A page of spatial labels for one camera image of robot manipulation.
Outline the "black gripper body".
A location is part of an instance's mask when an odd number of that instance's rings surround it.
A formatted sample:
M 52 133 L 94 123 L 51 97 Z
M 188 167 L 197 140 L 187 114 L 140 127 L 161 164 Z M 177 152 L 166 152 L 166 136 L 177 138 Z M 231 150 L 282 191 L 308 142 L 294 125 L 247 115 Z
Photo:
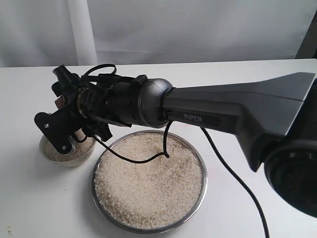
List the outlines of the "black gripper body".
M 82 117 L 117 126 L 146 126 L 141 111 L 141 88 L 146 75 L 137 77 L 116 74 L 114 64 L 100 64 L 81 76 L 86 86 L 76 106 Z

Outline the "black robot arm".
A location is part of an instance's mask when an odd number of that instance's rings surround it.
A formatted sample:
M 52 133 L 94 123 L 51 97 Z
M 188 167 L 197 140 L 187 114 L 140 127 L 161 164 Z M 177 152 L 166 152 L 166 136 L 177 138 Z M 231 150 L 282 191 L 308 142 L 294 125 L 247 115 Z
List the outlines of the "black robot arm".
M 317 214 L 317 77 L 297 72 L 259 82 L 175 88 L 167 80 L 93 76 L 56 68 L 54 93 L 64 106 L 47 137 L 60 153 L 72 135 L 111 138 L 109 124 L 161 128 L 178 121 L 237 137 L 252 171 L 265 176 L 288 204 Z

